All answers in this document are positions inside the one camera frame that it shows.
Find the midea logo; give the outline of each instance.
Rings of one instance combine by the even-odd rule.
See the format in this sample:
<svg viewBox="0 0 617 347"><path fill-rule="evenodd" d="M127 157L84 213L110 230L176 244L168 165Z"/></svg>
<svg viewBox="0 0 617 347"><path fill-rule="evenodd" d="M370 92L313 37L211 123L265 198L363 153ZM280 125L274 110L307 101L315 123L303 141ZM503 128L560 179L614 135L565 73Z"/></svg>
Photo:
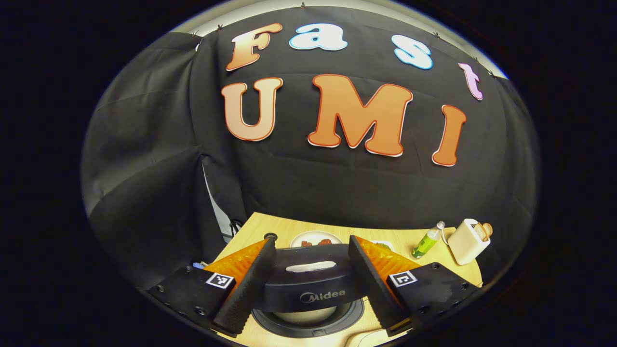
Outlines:
<svg viewBox="0 0 617 347"><path fill-rule="evenodd" d="M344 290L335 291L334 293L327 292L325 294L315 294L315 293L311 293L311 292L306 292L306 293L300 295L300 301L302 301L305 304L310 304L310 303L312 303L314 301L326 300L326 299L330 299L330 298L336 298L337 296L341 296L341 295L345 295L345 291Z"/></svg>

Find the orange letter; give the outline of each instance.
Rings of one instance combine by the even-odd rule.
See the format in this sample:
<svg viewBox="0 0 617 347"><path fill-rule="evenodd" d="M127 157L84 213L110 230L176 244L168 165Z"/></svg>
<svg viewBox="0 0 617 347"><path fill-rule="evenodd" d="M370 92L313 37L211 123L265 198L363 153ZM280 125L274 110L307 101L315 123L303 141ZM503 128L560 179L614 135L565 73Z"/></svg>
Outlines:
<svg viewBox="0 0 617 347"><path fill-rule="evenodd" d="M234 37L231 42L236 43L236 46L233 49L231 62L227 64L227 71L233 71L256 62L259 59L259 54L253 53L253 47L259 49L268 47L268 43L270 43L270 34L268 33L278 33L282 29L282 25L274 23Z"/></svg>
<svg viewBox="0 0 617 347"><path fill-rule="evenodd" d="M443 105L441 112L445 116L444 134L439 149L433 153L433 163L443 166L454 166L457 163L458 139L461 135L463 123L467 117L460 109L454 106Z"/></svg>
<svg viewBox="0 0 617 347"><path fill-rule="evenodd" d="M409 90L385 84L364 106L351 80L345 76L318 75L313 78L313 84L321 90L321 100L317 129L308 136L310 144L338 146L341 143L341 138L335 133L338 117L349 147L356 148L375 124L373 136L364 144L366 150L392 157L403 154L400 134L405 108L413 97Z"/></svg>
<svg viewBox="0 0 617 347"><path fill-rule="evenodd" d="M242 94L246 84L233 83L223 87L221 94L225 97L225 122L227 129L240 140L261 141L270 136L274 129L276 90L283 85L277 77L262 78L253 87L259 90L259 121L248 125L242 119Z"/></svg>

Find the light blue letter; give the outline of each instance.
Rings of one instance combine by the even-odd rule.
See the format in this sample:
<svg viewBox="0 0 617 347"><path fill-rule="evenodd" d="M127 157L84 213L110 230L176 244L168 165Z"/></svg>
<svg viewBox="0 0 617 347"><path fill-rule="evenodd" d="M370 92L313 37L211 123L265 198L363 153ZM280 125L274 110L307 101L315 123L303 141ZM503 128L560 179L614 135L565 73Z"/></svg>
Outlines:
<svg viewBox="0 0 617 347"><path fill-rule="evenodd" d="M394 54L405 64L410 64L420 69L428 70L433 67L431 60L431 50L420 41L413 38L408 38L403 35L392 36L392 43L398 48L394 50Z"/></svg>
<svg viewBox="0 0 617 347"><path fill-rule="evenodd" d="M308 24L299 27L296 35L289 40L289 45L295 49L322 48L327 51L338 51L347 47L343 41L343 29L334 24Z"/></svg>

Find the white plate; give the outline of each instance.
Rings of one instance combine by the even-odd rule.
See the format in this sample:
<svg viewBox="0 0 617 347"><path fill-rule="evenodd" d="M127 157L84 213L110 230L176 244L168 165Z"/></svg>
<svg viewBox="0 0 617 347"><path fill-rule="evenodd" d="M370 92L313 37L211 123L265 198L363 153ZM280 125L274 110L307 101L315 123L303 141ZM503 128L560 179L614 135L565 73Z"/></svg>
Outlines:
<svg viewBox="0 0 617 347"><path fill-rule="evenodd" d="M388 241L371 241L372 243L383 243L384 245L390 247L390 250L392 252L397 252L396 249L394 249L394 246L392 245L392 243L388 242Z"/></svg>
<svg viewBox="0 0 617 347"><path fill-rule="evenodd" d="M326 233L321 230L311 230L309 232L304 232L294 237L294 239L291 240L291 244L289 245L289 247L291 248L302 247L303 241L311 242L313 246L316 246L319 242L321 242L325 238L332 241L333 245L336 245L338 243L343 243L343 241L341 241L340 238L330 233Z"/></svg>

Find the white wall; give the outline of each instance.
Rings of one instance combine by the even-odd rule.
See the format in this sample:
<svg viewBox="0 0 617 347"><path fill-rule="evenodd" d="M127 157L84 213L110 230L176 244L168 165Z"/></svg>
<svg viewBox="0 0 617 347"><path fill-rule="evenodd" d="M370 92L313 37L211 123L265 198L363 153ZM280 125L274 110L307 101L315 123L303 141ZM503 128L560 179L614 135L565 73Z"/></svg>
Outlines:
<svg viewBox="0 0 617 347"><path fill-rule="evenodd" d="M336 6L370 11L388 16L393 19L409 23L414 27L426 30L429 33L438 32L439 36L448 43L456 46L472 57L477 57L480 64L491 70L496 76L506 78L505 74L482 52L472 46L467 40L450 30L444 24L421 14L407 6L402 6L390 0L305 0L307 6ZM205 36L217 29L218 24L229 25L244 18L273 10L299 7L302 1L298 0L232 0L202 12L182 23L172 31L183 33L197 32Z"/></svg>

